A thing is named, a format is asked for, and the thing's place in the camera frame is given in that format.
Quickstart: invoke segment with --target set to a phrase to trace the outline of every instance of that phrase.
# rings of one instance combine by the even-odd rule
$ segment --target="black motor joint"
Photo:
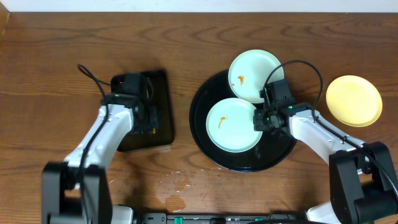
[[[146,133],[159,128],[157,108],[151,105],[154,89],[142,73],[116,75],[111,80],[112,94],[106,96],[108,103],[124,105],[132,109],[134,127],[132,133]]]
[[[259,94],[264,99],[264,107],[254,110],[254,130],[273,131],[286,127],[285,110],[296,104],[287,81],[283,79],[268,83]]]

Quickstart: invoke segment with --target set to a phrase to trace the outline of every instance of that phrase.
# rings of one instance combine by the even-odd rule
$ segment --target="sauce smear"
[[[222,122],[223,122],[224,120],[226,120],[226,119],[228,119],[228,116],[227,116],[227,117],[222,117],[222,118],[220,119],[220,122],[218,123],[218,129],[221,128]]]
[[[244,76],[243,76],[243,75],[241,75],[241,76],[238,76],[238,79],[241,81],[241,85],[243,85]]]

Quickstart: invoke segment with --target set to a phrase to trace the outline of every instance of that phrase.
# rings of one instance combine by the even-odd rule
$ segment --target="black tray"
[[[154,70],[141,73],[152,81],[155,89],[151,105],[156,106],[159,116],[159,129],[156,130],[155,134],[127,133],[118,147],[120,152],[168,145],[174,140],[174,124],[166,72]]]
[[[244,152],[227,152],[217,147],[207,135],[206,118],[217,102],[227,98],[236,98],[228,84],[228,70],[207,80],[192,100],[189,114],[192,136],[209,159],[227,169],[255,172],[273,167],[292,151],[297,140],[280,131],[263,132],[260,141]]]

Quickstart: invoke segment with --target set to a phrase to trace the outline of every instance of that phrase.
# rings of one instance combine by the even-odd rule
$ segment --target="wooden table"
[[[334,119],[325,92],[318,110],[352,136],[382,141],[398,162],[397,14],[12,13],[0,49],[0,223],[39,222],[44,165],[62,161],[96,118],[101,95],[78,63],[103,80],[156,68],[169,75],[175,141],[116,153],[113,203],[140,212],[262,214],[328,201],[328,166],[302,143],[252,174],[219,167],[195,144],[188,122],[195,92],[249,49],[313,63],[325,89],[342,75],[373,83],[383,112],[368,127]],[[310,68],[291,65],[285,77],[299,101],[315,100]]]

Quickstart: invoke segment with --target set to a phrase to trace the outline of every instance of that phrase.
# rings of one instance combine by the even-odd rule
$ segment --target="white wall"
[[[10,12],[398,12],[398,0],[0,0]]]

